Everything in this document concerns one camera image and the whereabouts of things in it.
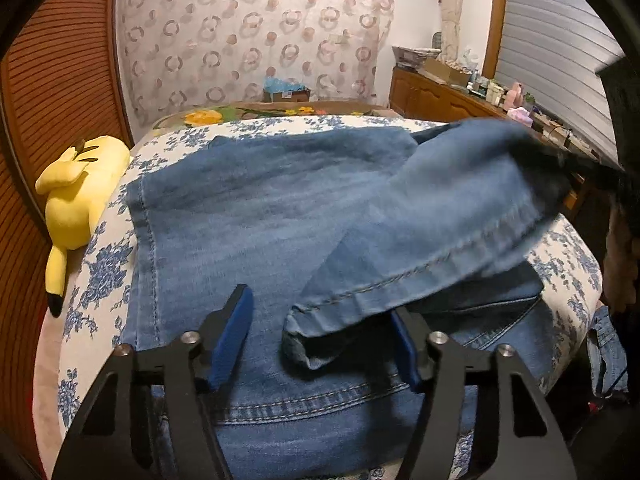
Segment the person's hand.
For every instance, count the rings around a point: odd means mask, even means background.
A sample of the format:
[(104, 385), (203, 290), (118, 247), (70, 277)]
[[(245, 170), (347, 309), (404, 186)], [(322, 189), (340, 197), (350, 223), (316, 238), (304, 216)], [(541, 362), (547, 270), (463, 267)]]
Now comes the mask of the person's hand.
[(613, 202), (605, 241), (603, 295), (612, 312), (624, 312), (636, 303), (639, 279), (639, 240), (631, 234), (627, 216)]

